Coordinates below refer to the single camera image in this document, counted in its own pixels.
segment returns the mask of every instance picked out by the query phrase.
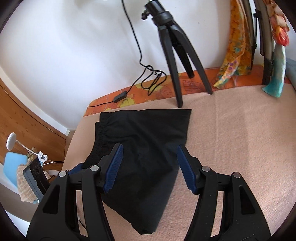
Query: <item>white round disc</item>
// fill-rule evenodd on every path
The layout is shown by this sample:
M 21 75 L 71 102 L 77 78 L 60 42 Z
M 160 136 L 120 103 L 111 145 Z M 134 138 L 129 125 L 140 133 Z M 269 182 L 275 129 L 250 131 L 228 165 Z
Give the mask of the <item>white round disc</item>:
M 7 150 L 11 151 L 13 149 L 16 140 L 17 140 L 17 135 L 14 132 L 12 132 L 7 138 L 7 142 L 6 142 Z

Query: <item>metal rivet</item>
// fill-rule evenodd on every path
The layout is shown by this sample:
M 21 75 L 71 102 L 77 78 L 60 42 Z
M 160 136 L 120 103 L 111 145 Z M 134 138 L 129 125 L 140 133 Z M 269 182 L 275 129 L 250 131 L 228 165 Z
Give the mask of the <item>metal rivet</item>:
M 59 173 L 59 176 L 60 176 L 60 177 L 64 177 L 65 175 L 67 175 L 67 172 L 65 172 L 65 171 L 61 171 L 61 172 Z
M 97 165 L 93 165 L 93 166 L 91 166 L 91 170 L 92 170 L 93 172 L 97 171 L 98 169 L 99 169 L 99 167 L 98 167 Z
M 235 178 L 240 178 L 240 177 L 241 177 L 241 174 L 238 173 L 238 172 L 234 172 L 234 173 L 233 173 L 233 176 L 234 176 Z
M 207 166 L 203 166 L 203 167 L 202 167 L 202 170 L 203 170 L 204 172 L 209 172 L 209 171 L 210 171 L 210 168 L 207 167 Z

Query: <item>black tripod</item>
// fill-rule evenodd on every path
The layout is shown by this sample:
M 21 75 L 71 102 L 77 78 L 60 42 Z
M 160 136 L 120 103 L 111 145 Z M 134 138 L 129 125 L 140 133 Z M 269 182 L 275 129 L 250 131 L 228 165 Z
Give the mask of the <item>black tripod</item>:
M 183 105 L 181 86 L 178 76 L 176 60 L 173 48 L 178 54 L 189 78 L 194 77 L 194 73 L 189 62 L 188 56 L 191 58 L 197 72 L 202 79 L 206 91 L 212 94 L 210 82 L 205 74 L 205 70 L 183 29 L 174 21 L 169 11 L 166 11 L 158 0 L 149 1 L 145 5 L 146 9 L 142 13 L 142 19 L 146 20 L 149 14 L 152 15 L 154 24 L 158 27 L 158 33 L 163 52 L 165 54 L 168 68 L 174 85 L 178 107 Z

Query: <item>black fabric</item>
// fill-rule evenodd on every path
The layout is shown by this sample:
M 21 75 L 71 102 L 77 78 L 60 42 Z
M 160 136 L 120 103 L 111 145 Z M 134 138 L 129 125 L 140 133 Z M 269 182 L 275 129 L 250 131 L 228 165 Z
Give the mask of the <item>black fabric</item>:
M 191 110 L 102 112 L 94 147 L 83 168 L 97 164 L 115 143 L 123 160 L 113 188 L 102 200 L 140 234 L 155 232 L 175 183 L 177 146 L 185 144 Z

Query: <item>white lamp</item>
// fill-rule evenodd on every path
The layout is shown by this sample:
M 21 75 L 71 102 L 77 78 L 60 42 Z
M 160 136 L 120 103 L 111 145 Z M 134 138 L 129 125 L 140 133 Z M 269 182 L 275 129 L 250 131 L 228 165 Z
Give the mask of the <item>white lamp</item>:
M 19 143 L 22 147 L 24 147 L 26 150 L 28 150 L 29 152 L 35 154 L 36 156 L 38 156 L 39 161 L 43 164 L 46 161 L 50 161 L 51 163 L 64 163 L 63 161 L 51 161 L 47 159 L 47 155 L 43 155 L 43 153 L 40 151 L 39 153 L 35 153 L 32 150 L 30 150 L 29 148 L 25 147 L 22 143 L 20 143 L 17 140 L 17 135 L 12 132 L 9 137 L 7 138 L 7 142 L 6 142 L 6 148 L 8 151 L 11 151 L 15 145 L 15 143 Z

